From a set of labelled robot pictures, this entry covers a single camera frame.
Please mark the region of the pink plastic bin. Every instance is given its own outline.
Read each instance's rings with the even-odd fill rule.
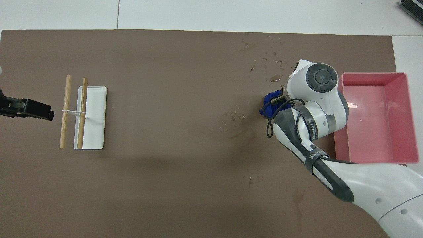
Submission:
[[[405,73],[343,73],[338,88],[349,107],[335,132],[336,158],[356,163],[419,161]]]

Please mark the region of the black strap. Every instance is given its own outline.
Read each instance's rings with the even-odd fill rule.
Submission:
[[[310,171],[311,174],[313,174],[313,165],[316,160],[322,156],[326,155],[329,157],[323,150],[321,149],[313,149],[310,151],[307,156],[305,157],[305,167]]]
[[[308,134],[310,135],[309,139],[315,141],[319,137],[319,132],[313,116],[304,105],[295,105],[294,108],[301,114],[307,125]]]

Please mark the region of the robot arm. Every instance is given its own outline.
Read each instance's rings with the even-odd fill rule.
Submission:
[[[422,237],[423,177],[397,164],[333,160],[312,143],[346,125],[348,107],[337,86],[333,68],[300,60],[283,94],[306,103],[276,115],[275,136],[329,191],[368,212],[390,237]]]

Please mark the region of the blue cloth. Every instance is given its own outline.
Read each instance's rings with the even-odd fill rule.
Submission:
[[[265,105],[266,103],[270,102],[270,100],[272,100],[273,98],[276,98],[277,96],[280,95],[280,90],[276,90],[272,93],[269,93],[268,95],[264,96],[264,100],[263,100],[263,105]],[[273,113],[276,112],[276,110],[282,105],[282,103],[286,102],[286,99],[283,98],[279,101],[277,101],[277,103],[275,104],[269,104],[265,109],[264,112],[266,113],[266,115],[263,113],[263,110],[260,109],[260,114],[263,116],[268,116],[271,117],[273,115]],[[287,103],[285,106],[283,106],[280,111],[284,110],[284,109],[288,109],[288,108],[292,108],[292,105],[290,103]]]

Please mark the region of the brown surface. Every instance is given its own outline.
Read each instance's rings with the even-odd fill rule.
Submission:
[[[52,122],[0,117],[1,237],[386,237],[268,139],[258,110],[300,58],[339,75],[394,72],[390,37],[158,30],[1,37],[4,94],[56,113]],[[74,150],[72,132],[59,149],[67,74],[108,88],[101,151]],[[70,130],[74,123],[69,117]],[[335,155],[333,136],[317,144]]]

